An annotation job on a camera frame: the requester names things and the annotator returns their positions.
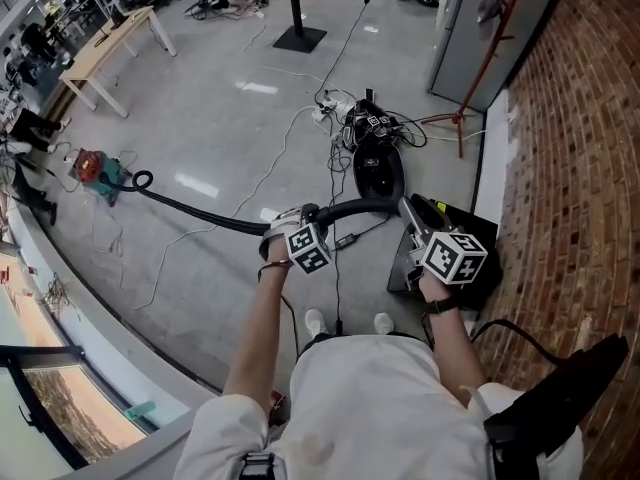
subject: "gray concrete floor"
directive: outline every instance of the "gray concrete floor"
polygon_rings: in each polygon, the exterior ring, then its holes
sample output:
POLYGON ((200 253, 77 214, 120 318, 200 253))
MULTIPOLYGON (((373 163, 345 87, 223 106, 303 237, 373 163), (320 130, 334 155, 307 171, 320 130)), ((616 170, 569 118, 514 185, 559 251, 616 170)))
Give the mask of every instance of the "gray concrete floor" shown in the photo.
MULTIPOLYGON (((262 28, 259 18, 196 22, 182 15, 193 1, 178 1, 159 11, 178 50, 176 58, 165 53, 144 28, 133 39, 138 58, 123 50, 103 67, 105 84, 130 116, 120 118, 103 100, 95 112, 76 100, 70 109, 73 122, 58 141, 112 156, 135 151, 137 160, 131 169, 153 171, 153 190, 230 215, 269 169, 295 112, 313 103, 319 87, 313 79, 265 66, 323 78, 363 0, 302 0, 303 23, 328 31, 310 55, 269 46, 291 24, 289 0, 271 0, 265 9, 266 30, 246 52, 243 49, 262 28), (275 89, 270 89, 271 94, 242 90, 246 83, 275 89)), ((371 0, 331 81, 357 95, 372 87, 382 107, 412 118, 452 111, 455 104, 425 90, 436 41, 435 10, 414 1, 371 0)), ((296 120, 285 155, 244 205, 240 218, 258 221, 265 208, 281 211, 306 202, 329 202, 329 140, 310 114, 306 111, 296 120)), ((481 122, 479 117, 468 120, 465 133, 479 130, 481 122)), ((454 136, 450 124, 433 133, 454 136)), ((409 192, 468 209, 479 142, 479 136, 466 141, 463 160, 458 159, 453 142, 431 140, 423 149, 403 147, 409 192)), ((65 176, 70 167, 62 162, 65 150, 62 145, 49 157, 48 165, 73 187, 65 176)), ((125 163, 132 158, 130 153, 122 154, 125 163)), ((121 195, 109 209, 82 187, 67 194, 55 182, 48 186, 59 203, 53 239, 88 282, 147 339, 222 386, 261 264, 258 240, 218 229, 179 241, 168 249, 153 303, 134 309, 150 301, 167 244, 208 225, 138 194, 121 195), (121 228, 121 256, 116 251, 103 252, 121 228)), ((356 197, 349 173, 341 200, 356 197)), ((343 220, 338 236, 378 221, 374 215, 343 220)), ((387 311, 398 330, 422 334, 420 308, 386 292, 401 234, 401 222, 392 220, 341 253, 341 313, 346 332, 373 332, 374 315, 387 311)), ((320 308, 332 327, 334 269, 326 268, 313 277, 292 271, 285 292, 295 307, 301 347, 307 341, 307 308, 320 308)), ((294 361, 292 323, 283 306, 276 379, 276 388, 282 392, 288 392, 294 361)))

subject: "vacuum hose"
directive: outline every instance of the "vacuum hose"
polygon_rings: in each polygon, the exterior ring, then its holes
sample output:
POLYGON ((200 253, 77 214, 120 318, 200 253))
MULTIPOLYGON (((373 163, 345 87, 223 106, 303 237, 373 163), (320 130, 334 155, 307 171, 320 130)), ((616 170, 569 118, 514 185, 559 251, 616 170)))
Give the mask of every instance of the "vacuum hose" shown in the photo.
MULTIPOLYGON (((166 204, 167 206, 171 206, 176 210, 180 210, 187 215, 191 215, 192 217, 196 217, 197 219, 210 222, 211 224, 215 224, 216 226, 220 226, 222 228, 232 229, 233 231, 238 231, 240 233, 255 236, 263 236, 269 229, 271 229, 271 226, 269 224, 231 219, 229 217, 216 215, 215 213, 205 212, 204 210, 200 210, 198 208, 194 208, 193 206, 189 206, 188 204, 176 201, 175 199, 171 199, 170 197, 161 196, 160 194, 156 194, 151 190, 147 190, 153 183, 153 174, 151 173, 151 171, 136 172, 131 178, 131 187, 113 183, 109 179, 109 176, 104 172, 100 174, 98 180, 100 181, 100 183, 103 183, 114 190, 120 190, 121 192, 139 192, 149 199, 153 199, 154 201, 158 201, 159 203, 166 204), (140 183, 140 178, 143 176, 146 177, 146 179, 142 183, 140 183)), ((344 203, 339 203, 332 207, 321 208, 315 215, 311 217, 313 221, 316 222, 320 227, 326 228, 331 226, 331 224, 333 224, 338 219, 343 219, 345 217, 349 217, 350 215, 355 215, 358 213, 368 212, 399 215, 397 203, 394 203, 393 201, 390 201, 388 199, 365 198, 356 199, 353 201, 345 201, 344 203)))

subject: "bracelet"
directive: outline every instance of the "bracelet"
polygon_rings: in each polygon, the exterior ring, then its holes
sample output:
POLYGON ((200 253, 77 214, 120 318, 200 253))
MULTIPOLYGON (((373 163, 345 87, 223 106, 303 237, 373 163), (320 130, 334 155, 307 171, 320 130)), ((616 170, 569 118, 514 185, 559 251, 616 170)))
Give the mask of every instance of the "bracelet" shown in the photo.
POLYGON ((262 271, 265 268, 282 267, 282 268, 288 269, 291 265, 293 265, 293 261, 291 260, 279 260, 279 261, 272 261, 270 263, 265 263, 260 267, 260 270, 258 270, 258 281, 260 281, 260 278, 262 277, 262 271))

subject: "white sneaker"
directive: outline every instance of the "white sneaker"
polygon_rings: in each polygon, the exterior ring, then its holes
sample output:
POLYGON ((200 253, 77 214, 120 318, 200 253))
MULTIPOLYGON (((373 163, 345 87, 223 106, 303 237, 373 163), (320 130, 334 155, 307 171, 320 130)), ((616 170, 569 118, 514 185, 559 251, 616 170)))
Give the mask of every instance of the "white sneaker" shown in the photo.
POLYGON ((304 315, 304 324, 307 326, 307 331, 311 339, 314 339, 318 334, 328 334, 329 332, 327 331, 324 316, 315 308, 311 308, 307 311, 307 314, 304 315))
POLYGON ((67 117, 66 119, 63 119, 62 121, 60 121, 60 131, 64 130, 67 126, 69 126, 70 122, 71 122, 70 117, 67 117))
POLYGON ((376 334, 384 336, 393 332, 393 320, 388 313, 378 313, 373 319, 373 328, 376 330, 376 334))

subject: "brick wall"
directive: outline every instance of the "brick wall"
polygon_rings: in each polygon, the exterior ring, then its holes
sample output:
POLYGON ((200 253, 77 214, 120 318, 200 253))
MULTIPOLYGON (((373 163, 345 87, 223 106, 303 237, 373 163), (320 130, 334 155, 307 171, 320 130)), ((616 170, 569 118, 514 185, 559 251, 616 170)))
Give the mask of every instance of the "brick wall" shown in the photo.
MULTIPOLYGON (((640 0, 560 0, 510 87, 505 277, 483 318, 505 316, 561 356, 610 333, 632 349, 581 425, 585 478, 640 471, 639 62, 640 0)), ((507 385, 550 371, 506 329, 480 342, 507 385)))

